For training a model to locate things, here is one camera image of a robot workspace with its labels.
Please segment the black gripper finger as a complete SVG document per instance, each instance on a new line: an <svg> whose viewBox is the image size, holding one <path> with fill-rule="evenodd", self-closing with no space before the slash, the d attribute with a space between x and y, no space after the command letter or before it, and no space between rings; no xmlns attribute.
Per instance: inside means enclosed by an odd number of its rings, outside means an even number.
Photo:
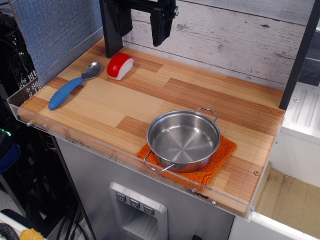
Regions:
<svg viewBox="0 0 320 240"><path fill-rule="evenodd" d="M173 18L164 8L154 8L150 13L152 42L155 47L160 46L170 36Z"/></svg>
<svg viewBox="0 0 320 240"><path fill-rule="evenodd" d="M127 35L132 29L131 9L117 4L114 8L114 27L121 36Z"/></svg>

